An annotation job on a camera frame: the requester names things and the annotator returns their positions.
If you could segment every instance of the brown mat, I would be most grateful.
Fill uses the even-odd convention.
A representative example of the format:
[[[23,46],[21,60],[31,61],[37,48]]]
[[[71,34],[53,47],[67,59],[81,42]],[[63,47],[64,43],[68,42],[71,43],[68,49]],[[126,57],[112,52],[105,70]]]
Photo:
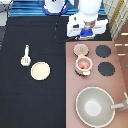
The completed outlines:
[[[77,75],[74,70],[77,56],[73,53],[73,48],[78,43],[84,43],[88,46],[88,57],[93,61],[91,74],[87,77]],[[111,55],[107,58],[97,56],[95,50],[99,45],[106,45],[111,48]],[[115,73],[109,77],[101,75],[98,71],[98,65],[101,62],[110,62],[114,65]],[[78,93],[88,86],[98,86],[106,90],[115,103],[125,99],[123,93],[126,92],[126,88],[114,42],[83,41],[66,43],[66,128],[90,128],[79,119],[75,110],[75,100]],[[128,128],[127,120],[128,110],[116,111],[114,120],[105,128]]]

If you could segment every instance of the bowl rim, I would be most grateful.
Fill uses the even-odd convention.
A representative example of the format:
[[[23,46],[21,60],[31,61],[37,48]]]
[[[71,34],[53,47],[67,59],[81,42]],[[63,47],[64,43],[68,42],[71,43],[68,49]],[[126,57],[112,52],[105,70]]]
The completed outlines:
[[[104,89],[102,89],[102,88],[100,88],[100,87],[93,87],[93,86],[92,86],[92,87],[86,87],[86,88],[84,88],[82,91],[80,91],[80,93],[77,95],[77,98],[76,98],[76,112],[77,112],[79,118],[80,118],[85,124],[87,124],[88,126],[94,127],[94,128],[97,128],[97,127],[98,127],[98,128],[105,127],[105,126],[109,125],[109,124],[112,122],[112,120],[114,119],[114,117],[115,117],[115,109],[113,109],[113,114],[112,114],[110,120],[109,120],[107,123],[105,123],[105,124],[103,124],[103,125],[99,125],[99,126],[89,124],[89,123],[86,122],[86,121],[81,117],[81,115],[79,114],[78,107],[77,107],[78,99],[79,99],[80,95],[81,95],[84,91],[89,90],[89,89],[98,89],[98,90],[103,91],[104,93],[106,93],[106,94],[108,95],[108,97],[109,97],[110,100],[112,101],[112,104],[114,104],[113,98],[112,98],[112,97],[110,96],[110,94],[109,94],[107,91],[105,91]]]

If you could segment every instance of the cream plate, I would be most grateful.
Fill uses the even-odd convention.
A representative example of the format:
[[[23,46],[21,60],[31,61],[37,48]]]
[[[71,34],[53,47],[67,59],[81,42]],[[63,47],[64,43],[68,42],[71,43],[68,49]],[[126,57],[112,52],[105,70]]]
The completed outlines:
[[[31,68],[31,76],[35,80],[44,80],[50,74],[50,67],[45,62],[35,63]]]

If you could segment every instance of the brown cup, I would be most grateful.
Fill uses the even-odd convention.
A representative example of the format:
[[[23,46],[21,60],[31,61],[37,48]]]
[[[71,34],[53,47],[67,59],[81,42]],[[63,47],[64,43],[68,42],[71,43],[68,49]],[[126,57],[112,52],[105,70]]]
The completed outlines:
[[[79,62],[81,61],[85,61],[89,64],[89,67],[87,69],[82,69],[79,67]],[[77,73],[79,73],[80,75],[90,75],[90,71],[92,69],[92,60],[89,57],[84,56],[83,54],[78,55],[78,59],[76,60],[76,65],[75,65],[75,70]]]

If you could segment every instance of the small cup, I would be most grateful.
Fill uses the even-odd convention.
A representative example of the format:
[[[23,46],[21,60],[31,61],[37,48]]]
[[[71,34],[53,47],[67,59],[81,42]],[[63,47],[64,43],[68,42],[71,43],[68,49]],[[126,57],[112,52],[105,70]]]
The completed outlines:
[[[88,68],[87,69],[82,69],[79,67],[79,62],[87,62],[88,63]],[[84,56],[83,54],[78,55],[78,59],[76,60],[76,65],[75,65],[75,70],[77,73],[79,73],[80,75],[90,75],[90,71],[92,69],[92,60],[89,57]]]

